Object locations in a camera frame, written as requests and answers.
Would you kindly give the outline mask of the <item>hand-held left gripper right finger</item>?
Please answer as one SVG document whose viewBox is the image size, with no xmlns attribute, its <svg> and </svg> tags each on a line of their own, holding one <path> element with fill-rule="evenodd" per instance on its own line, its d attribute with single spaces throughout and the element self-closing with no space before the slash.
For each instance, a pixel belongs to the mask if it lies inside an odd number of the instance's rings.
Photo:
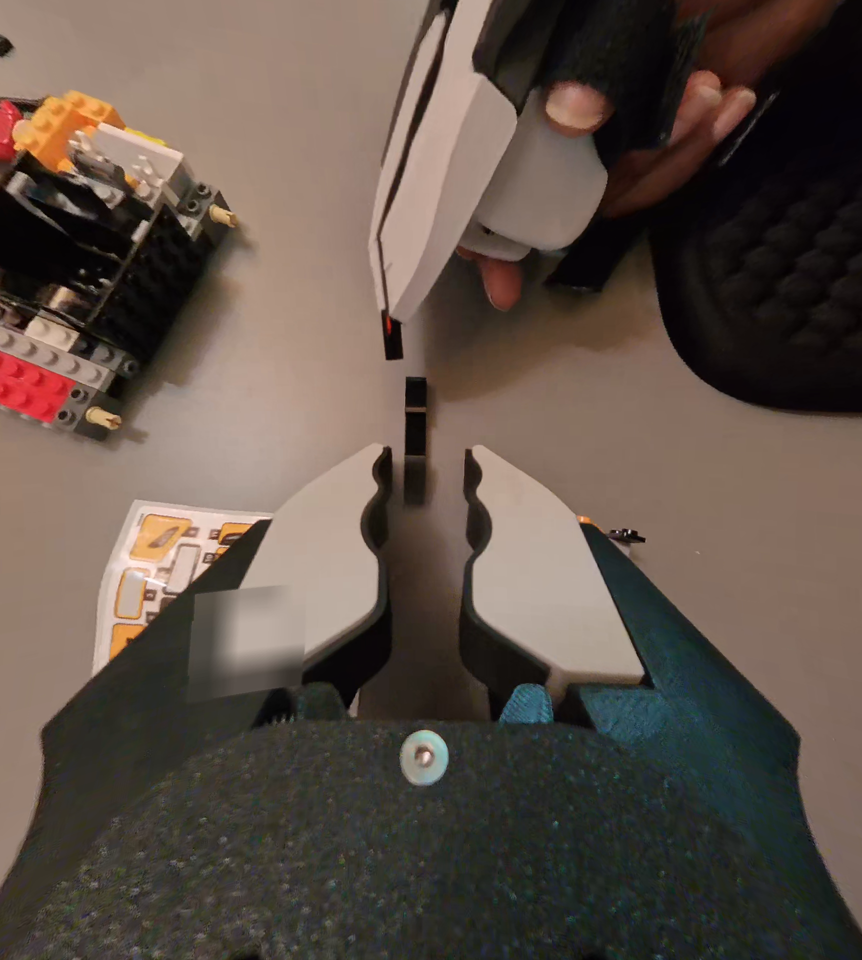
<svg viewBox="0 0 862 960">
<path fill-rule="evenodd" d="M 645 668 L 578 516 L 484 445 L 464 454 L 460 654 L 486 687 L 638 687 Z"/>
</svg>

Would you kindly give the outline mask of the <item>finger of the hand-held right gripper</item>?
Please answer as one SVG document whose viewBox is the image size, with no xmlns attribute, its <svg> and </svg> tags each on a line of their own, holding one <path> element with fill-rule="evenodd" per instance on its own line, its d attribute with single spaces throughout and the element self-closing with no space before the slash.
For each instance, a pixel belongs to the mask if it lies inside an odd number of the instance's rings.
<svg viewBox="0 0 862 960">
<path fill-rule="evenodd" d="M 368 233 L 368 256 L 380 310 L 394 315 L 391 293 L 391 243 L 382 234 L 389 220 L 405 170 L 410 145 L 434 89 L 449 30 L 446 8 L 425 10 L 397 92 L 389 125 Z"/>
<path fill-rule="evenodd" d="M 388 317 L 414 316 L 458 248 L 519 114 L 474 64 L 501 2 L 432 2 L 388 139 Z"/>
</svg>

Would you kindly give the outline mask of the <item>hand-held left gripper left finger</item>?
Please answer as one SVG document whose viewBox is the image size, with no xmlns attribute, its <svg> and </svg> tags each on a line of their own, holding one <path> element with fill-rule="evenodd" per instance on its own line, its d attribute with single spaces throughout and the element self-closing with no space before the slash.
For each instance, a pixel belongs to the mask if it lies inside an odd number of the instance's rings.
<svg viewBox="0 0 862 960">
<path fill-rule="evenodd" d="M 366 445 L 274 513 L 245 572 L 241 591 L 282 590 L 305 669 L 370 629 L 387 606 L 379 550 L 392 481 L 392 450 Z"/>
</svg>

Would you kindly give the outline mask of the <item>orange and black brick assembly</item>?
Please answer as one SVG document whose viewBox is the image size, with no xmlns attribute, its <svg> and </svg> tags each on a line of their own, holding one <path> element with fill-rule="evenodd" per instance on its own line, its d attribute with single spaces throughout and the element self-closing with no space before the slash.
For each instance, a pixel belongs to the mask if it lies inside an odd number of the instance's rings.
<svg viewBox="0 0 862 960">
<path fill-rule="evenodd" d="M 640 534 L 637 530 L 622 527 L 606 530 L 603 527 L 595 523 L 591 518 L 583 514 L 577 514 L 577 521 L 583 526 L 593 527 L 599 532 L 602 532 L 610 539 L 612 542 L 622 545 L 622 546 L 635 546 L 635 545 L 644 545 L 646 544 L 646 537 Z"/>
</svg>

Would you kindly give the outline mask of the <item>black rectangular brick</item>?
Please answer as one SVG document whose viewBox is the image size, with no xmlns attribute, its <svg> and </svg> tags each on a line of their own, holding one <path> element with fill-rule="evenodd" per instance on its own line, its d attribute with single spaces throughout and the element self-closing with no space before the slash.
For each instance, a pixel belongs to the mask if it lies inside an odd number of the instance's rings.
<svg viewBox="0 0 862 960">
<path fill-rule="evenodd" d="M 426 378 L 407 376 L 404 390 L 404 455 L 407 459 L 427 456 L 429 389 Z"/>
</svg>

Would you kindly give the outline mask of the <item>orange and black sticker sheet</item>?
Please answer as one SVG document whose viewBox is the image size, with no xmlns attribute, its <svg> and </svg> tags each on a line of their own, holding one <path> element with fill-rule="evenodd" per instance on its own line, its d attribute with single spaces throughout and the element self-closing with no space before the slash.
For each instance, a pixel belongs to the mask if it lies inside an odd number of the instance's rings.
<svg viewBox="0 0 862 960">
<path fill-rule="evenodd" d="M 93 675 L 127 648 L 267 512 L 135 500 L 101 578 Z"/>
</svg>

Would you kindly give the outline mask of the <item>grey desk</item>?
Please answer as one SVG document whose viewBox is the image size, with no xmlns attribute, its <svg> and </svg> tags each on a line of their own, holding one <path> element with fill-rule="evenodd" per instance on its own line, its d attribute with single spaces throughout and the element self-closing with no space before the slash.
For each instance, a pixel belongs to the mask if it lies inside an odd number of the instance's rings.
<svg viewBox="0 0 862 960">
<path fill-rule="evenodd" d="M 368 718 L 485 718 L 462 666 L 466 448 L 646 538 L 642 570 L 795 726 L 801 792 L 862 927 L 862 416 L 787 414 L 697 378 L 650 253 L 600 296 L 531 274 L 493 310 L 456 258 L 385 361 L 366 250 L 422 2 L 0 2 L 0 95 L 79 90 L 184 151 L 241 219 L 105 443 L 0 410 L 0 884 L 41 728 L 91 676 L 100 582 L 136 499 L 271 513 L 392 446 L 393 647 Z M 426 378 L 427 456 L 404 455 Z"/>
</svg>

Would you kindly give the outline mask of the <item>person's right hand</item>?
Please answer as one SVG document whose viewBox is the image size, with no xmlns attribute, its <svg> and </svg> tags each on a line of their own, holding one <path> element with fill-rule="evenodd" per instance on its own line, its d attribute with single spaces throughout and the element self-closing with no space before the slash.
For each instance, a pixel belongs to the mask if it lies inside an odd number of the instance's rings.
<svg viewBox="0 0 862 960">
<path fill-rule="evenodd" d="M 683 187 L 751 113 L 761 78 L 825 27 L 841 3 L 677 2 L 685 19 L 709 16 L 697 66 L 710 69 L 696 69 L 689 77 L 665 146 L 632 150 L 614 163 L 598 213 L 605 219 L 624 218 L 653 208 Z M 614 112 L 605 94 L 577 81 L 556 82 L 544 95 L 547 123 L 565 138 L 597 133 Z M 494 308 L 508 311 L 520 300 L 520 263 L 463 247 L 457 254 L 475 263 Z"/>
</svg>

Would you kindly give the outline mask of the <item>black brick car chassis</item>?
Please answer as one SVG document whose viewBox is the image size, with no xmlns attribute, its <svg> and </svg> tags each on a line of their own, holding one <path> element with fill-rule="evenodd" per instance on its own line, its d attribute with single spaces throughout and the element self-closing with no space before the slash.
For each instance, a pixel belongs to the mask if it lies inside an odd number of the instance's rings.
<svg viewBox="0 0 862 960">
<path fill-rule="evenodd" d="M 69 90 L 0 162 L 0 410 L 101 442 L 238 220 L 185 154 Z"/>
</svg>

